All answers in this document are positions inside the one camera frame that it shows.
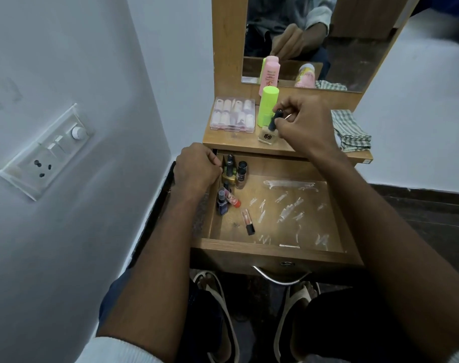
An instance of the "mirror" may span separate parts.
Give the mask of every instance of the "mirror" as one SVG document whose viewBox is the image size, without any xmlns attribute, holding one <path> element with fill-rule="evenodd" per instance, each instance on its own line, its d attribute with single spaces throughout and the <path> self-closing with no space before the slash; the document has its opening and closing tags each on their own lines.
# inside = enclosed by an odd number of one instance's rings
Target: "mirror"
<svg viewBox="0 0 459 363">
<path fill-rule="evenodd" d="M 248 0 L 241 82 L 259 84 L 263 58 L 274 55 L 278 86 L 364 91 L 405 22 L 407 2 Z M 268 73 L 263 80 L 273 85 Z"/>
</svg>

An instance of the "hand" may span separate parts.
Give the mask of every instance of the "hand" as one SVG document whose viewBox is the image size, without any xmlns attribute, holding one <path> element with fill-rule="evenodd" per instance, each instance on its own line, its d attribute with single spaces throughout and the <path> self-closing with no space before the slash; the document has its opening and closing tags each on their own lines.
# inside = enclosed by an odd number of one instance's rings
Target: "hand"
<svg viewBox="0 0 459 363">
<path fill-rule="evenodd" d="M 335 141 L 332 115 L 326 102 L 320 97 L 293 95 L 273 108 L 281 109 L 287 119 L 277 118 L 276 128 L 280 137 L 297 152 L 310 160 L 341 155 Z"/>
<path fill-rule="evenodd" d="M 303 31 L 296 24 L 290 24 L 283 34 L 275 36 L 271 45 L 271 55 L 280 60 L 298 57 L 318 48 L 327 36 L 327 27 L 323 23 L 312 25 Z"/>
<path fill-rule="evenodd" d="M 211 149 L 192 143 L 176 158 L 173 192 L 177 192 L 176 196 L 200 201 L 222 172 L 222 163 Z"/>
</svg>

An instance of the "white knob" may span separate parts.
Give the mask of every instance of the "white knob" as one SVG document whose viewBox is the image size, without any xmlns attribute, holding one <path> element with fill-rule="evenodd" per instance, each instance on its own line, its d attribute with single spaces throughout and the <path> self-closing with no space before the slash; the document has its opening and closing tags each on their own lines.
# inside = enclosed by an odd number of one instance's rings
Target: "white knob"
<svg viewBox="0 0 459 363">
<path fill-rule="evenodd" d="M 87 138 L 87 130 L 84 127 L 73 127 L 72 136 L 75 140 L 85 140 Z"/>
</svg>

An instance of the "shirt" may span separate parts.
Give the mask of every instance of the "shirt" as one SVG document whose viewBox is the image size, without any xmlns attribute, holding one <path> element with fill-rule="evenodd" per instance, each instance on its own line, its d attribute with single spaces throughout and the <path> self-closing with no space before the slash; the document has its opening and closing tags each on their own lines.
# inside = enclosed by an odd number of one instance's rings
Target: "shirt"
<svg viewBox="0 0 459 363">
<path fill-rule="evenodd" d="M 459 352 L 449 363 L 459 363 Z M 125 341 L 95 337 L 88 342 L 75 363 L 163 363 L 152 354 Z"/>
<path fill-rule="evenodd" d="M 269 31 L 274 36 L 282 34 L 294 23 L 301 30 L 322 23 L 329 34 L 330 19 L 337 0 L 248 0 L 247 24 L 254 25 L 264 37 Z"/>
</svg>

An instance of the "forearm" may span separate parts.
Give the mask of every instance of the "forearm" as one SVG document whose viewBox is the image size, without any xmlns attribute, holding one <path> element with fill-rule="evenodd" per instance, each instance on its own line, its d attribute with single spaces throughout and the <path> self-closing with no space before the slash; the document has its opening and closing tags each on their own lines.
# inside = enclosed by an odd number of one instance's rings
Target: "forearm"
<svg viewBox="0 0 459 363">
<path fill-rule="evenodd" d="M 302 37 L 304 40 L 303 53 L 313 51 L 322 45 L 325 36 L 327 35 L 327 27 L 323 23 L 312 25 L 307 30 L 304 30 Z"/>
<path fill-rule="evenodd" d="M 366 267 L 414 342 L 434 360 L 459 349 L 459 274 L 353 168 L 310 158 L 328 181 Z"/>
<path fill-rule="evenodd" d="M 164 215 L 98 336 L 130 342 L 166 363 L 175 359 L 187 307 L 196 206 L 196 199 L 172 192 Z"/>
</svg>

